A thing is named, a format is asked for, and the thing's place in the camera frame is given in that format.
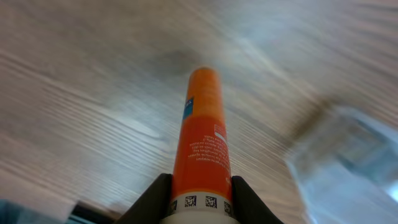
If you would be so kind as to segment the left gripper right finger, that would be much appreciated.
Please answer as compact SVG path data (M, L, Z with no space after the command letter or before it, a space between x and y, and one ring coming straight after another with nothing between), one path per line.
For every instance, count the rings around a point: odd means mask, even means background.
M284 224L241 176L231 180L234 215L240 224Z

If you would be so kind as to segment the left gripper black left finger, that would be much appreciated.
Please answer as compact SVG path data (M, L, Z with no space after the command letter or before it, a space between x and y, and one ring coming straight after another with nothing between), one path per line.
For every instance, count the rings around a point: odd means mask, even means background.
M159 224L166 217L171 188L172 174L160 174L114 224Z

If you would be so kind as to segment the orange tube with white cap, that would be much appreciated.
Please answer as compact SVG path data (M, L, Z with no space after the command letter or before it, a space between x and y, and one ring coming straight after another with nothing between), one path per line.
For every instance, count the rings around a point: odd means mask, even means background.
M188 81L170 203L162 223L237 223L221 82L208 67L196 69Z

